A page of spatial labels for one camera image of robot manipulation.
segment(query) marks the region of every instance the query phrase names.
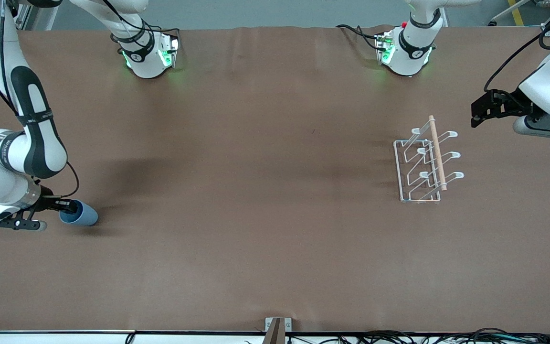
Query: green led light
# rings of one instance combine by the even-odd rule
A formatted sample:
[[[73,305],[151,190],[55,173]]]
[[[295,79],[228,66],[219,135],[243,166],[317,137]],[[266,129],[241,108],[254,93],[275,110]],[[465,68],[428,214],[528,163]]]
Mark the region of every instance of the green led light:
[[[430,57],[430,53],[432,52],[432,48],[428,49],[428,52],[426,52],[426,59],[423,61],[423,64],[425,65],[428,63],[428,58]]]
[[[131,63],[128,61],[127,54],[125,54],[124,50],[122,51],[122,56],[124,56],[124,60],[127,61],[127,67],[131,68]]]
[[[168,52],[162,52],[161,50],[159,50],[159,55],[161,57],[161,60],[162,60],[162,64],[165,66],[165,67],[168,67],[172,64],[171,62],[171,54],[169,54]]]
[[[381,61],[385,64],[390,63],[391,57],[393,56],[393,53],[396,51],[396,46],[391,45],[390,48],[383,53],[383,57],[381,58]]]

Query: yellow floor line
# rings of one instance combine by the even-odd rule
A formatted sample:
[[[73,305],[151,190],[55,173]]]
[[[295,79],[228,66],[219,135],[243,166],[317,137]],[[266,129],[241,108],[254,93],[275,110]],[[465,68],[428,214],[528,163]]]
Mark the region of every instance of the yellow floor line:
[[[515,3],[515,0],[508,0],[509,6],[513,6]],[[515,25],[523,26],[523,19],[521,19],[521,13],[519,12],[519,9],[513,10],[513,19],[515,20]]]

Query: white wire rack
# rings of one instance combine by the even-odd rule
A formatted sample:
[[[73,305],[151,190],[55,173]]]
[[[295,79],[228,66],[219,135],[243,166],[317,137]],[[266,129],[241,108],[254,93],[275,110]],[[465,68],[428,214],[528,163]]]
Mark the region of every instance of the white wire rack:
[[[430,131],[430,138],[422,139],[427,131]],[[449,183],[464,178],[462,172],[445,174],[444,170],[446,163],[458,159],[461,154],[454,151],[441,154],[441,143],[458,137],[458,133],[450,130],[439,136],[434,116],[430,116],[423,127],[412,129],[411,133],[408,140],[393,142],[400,201],[437,204],[441,201],[441,191],[446,191]]]

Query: brown table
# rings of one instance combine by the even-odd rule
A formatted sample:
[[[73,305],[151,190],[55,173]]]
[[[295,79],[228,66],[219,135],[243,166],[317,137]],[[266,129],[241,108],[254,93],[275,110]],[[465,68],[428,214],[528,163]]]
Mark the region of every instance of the brown table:
[[[470,104],[535,28],[448,28],[413,78],[339,29],[182,32],[140,80],[100,32],[22,32],[79,199],[101,220],[0,228],[0,329],[550,332],[550,139]],[[545,52],[494,86],[514,89]],[[398,200],[391,142],[435,115],[465,172]],[[17,129],[0,101],[0,127]],[[74,187],[69,171],[44,183]]]

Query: black bracket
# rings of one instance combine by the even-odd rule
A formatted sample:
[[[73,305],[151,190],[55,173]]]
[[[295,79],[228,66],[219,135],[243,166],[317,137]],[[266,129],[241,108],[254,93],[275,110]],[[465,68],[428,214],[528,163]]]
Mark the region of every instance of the black bracket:
[[[537,107],[519,89],[513,93],[490,89],[472,103],[471,109],[471,126],[476,128],[487,119],[533,115]]]
[[[15,231],[18,231],[20,229],[28,231],[39,231],[42,227],[42,223],[32,220],[35,211],[29,211],[29,216],[26,219],[23,218],[24,213],[26,213],[26,211],[19,211],[13,214],[13,216],[11,217],[0,220],[0,228],[11,228]]]
[[[33,220],[33,215],[35,215],[35,213],[44,210],[66,211],[68,213],[75,213],[78,211],[78,206],[74,201],[51,197],[53,195],[52,190],[43,185],[40,185],[40,188],[42,191],[37,202],[26,209],[17,211],[0,220],[0,228],[11,228],[15,231],[20,229],[28,231],[44,230],[45,224]]]

